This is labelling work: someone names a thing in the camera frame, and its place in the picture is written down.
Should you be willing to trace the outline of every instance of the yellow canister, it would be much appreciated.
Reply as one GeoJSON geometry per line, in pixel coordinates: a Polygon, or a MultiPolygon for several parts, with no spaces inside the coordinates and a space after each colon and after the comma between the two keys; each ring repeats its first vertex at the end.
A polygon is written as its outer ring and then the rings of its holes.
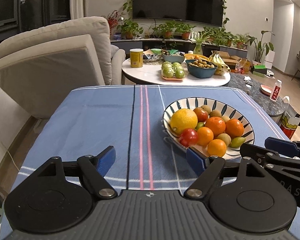
{"type": "Polygon", "coordinates": [[[143,66],[143,49],[130,50],[131,67],[138,68],[143,66]]]}

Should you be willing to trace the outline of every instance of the screw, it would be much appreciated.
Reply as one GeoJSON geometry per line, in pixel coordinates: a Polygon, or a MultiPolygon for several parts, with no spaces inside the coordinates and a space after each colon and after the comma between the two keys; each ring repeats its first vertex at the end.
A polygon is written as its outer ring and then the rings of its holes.
{"type": "Polygon", "coordinates": [[[190,197],[200,197],[202,195],[202,191],[196,188],[190,189],[187,191],[187,194],[190,197]]]}
{"type": "Polygon", "coordinates": [[[103,188],[99,191],[99,195],[103,197],[112,197],[114,195],[114,190],[110,188],[103,188]]]}

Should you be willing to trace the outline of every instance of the tomato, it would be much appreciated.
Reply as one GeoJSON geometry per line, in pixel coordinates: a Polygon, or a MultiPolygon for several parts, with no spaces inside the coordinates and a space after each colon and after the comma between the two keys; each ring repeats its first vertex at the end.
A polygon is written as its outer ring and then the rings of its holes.
{"type": "Polygon", "coordinates": [[[197,107],[193,111],[198,117],[198,122],[205,122],[208,119],[208,112],[204,111],[201,107],[197,107]]]}
{"type": "Polygon", "coordinates": [[[184,146],[184,147],[189,147],[192,145],[196,145],[199,141],[198,133],[196,132],[195,129],[187,128],[184,129],[182,132],[179,142],[184,146]]]}

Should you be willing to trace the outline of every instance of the white cable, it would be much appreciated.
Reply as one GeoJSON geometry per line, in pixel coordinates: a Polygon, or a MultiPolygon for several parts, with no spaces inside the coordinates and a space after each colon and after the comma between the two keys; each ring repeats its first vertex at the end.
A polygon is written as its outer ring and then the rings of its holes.
{"type": "Polygon", "coordinates": [[[13,158],[12,158],[12,156],[11,156],[11,153],[10,153],[10,152],[8,151],[8,149],[5,147],[5,145],[3,144],[3,142],[1,141],[1,139],[0,139],[0,143],[2,144],[2,146],[4,147],[4,149],[8,152],[8,154],[9,154],[9,156],[10,156],[10,158],[11,158],[13,164],[14,164],[14,166],[17,168],[18,171],[20,171],[20,169],[18,168],[18,166],[17,166],[16,163],[14,162],[14,160],[13,160],[13,158]]]}

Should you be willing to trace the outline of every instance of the blue tablecloth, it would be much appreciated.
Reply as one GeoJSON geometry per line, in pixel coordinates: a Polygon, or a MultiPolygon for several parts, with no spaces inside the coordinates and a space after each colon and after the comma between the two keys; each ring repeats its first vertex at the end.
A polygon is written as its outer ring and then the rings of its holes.
{"type": "MultiPolygon", "coordinates": [[[[12,187],[52,156],[63,161],[97,155],[109,145],[116,149],[116,162],[106,175],[122,189],[179,189],[196,179],[185,154],[167,140],[162,114],[170,103],[188,97],[213,98],[240,111],[251,123],[255,144],[264,147],[267,137],[288,138],[243,91],[228,87],[105,86],[73,90],[46,124],[29,151],[12,187]]],[[[79,184],[77,178],[67,178],[79,184]]],[[[300,209],[290,228],[300,239],[300,209]]],[[[2,221],[0,239],[11,232],[2,221]]]]}

